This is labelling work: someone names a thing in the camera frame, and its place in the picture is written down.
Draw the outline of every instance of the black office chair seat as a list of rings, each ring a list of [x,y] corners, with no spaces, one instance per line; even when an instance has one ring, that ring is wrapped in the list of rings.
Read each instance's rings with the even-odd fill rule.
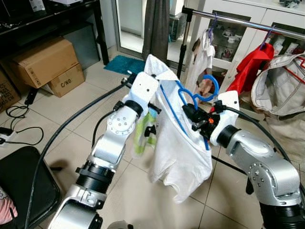
[[[35,147],[26,146],[0,160],[0,186],[14,201],[18,212],[15,220],[0,225],[1,229],[24,229],[30,188],[39,157]],[[29,228],[36,228],[56,210],[60,201],[60,189],[49,167],[43,163],[34,191]]]

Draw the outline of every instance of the pink cloth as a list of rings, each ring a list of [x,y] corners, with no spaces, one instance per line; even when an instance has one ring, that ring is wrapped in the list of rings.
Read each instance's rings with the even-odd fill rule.
[[[6,224],[12,220],[10,208],[13,211],[14,217],[17,217],[18,213],[13,201],[0,187],[0,225]]]

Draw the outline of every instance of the black desk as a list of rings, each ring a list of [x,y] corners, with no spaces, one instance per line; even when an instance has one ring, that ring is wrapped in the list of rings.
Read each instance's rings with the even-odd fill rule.
[[[101,46],[103,63],[104,65],[108,64],[109,57],[102,22],[100,0],[84,0],[83,2],[77,2],[70,6],[56,4],[51,1],[45,1],[44,4],[46,11],[35,12],[32,17],[13,25],[11,28],[0,27],[0,57],[4,57],[23,48],[13,43],[14,38],[41,30],[47,25],[63,20],[77,21],[81,14],[92,10],[98,32],[97,42]]]

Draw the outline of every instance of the cardboard box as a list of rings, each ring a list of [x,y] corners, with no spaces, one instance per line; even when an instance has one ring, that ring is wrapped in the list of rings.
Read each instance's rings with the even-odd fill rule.
[[[75,87],[85,81],[84,75],[81,70],[81,65],[78,64],[55,79],[51,80],[47,85],[42,88],[57,97],[62,97]]]
[[[40,88],[78,63],[71,42],[62,37],[19,52],[10,61],[16,76]]]
[[[0,69],[0,113],[20,100],[20,96]]]
[[[9,79],[14,84],[19,94],[25,94],[30,90],[31,87],[29,85],[25,84],[23,81],[16,77],[15,73],[11,70],[7,59],[0,60],[0,65],[4,69]]]

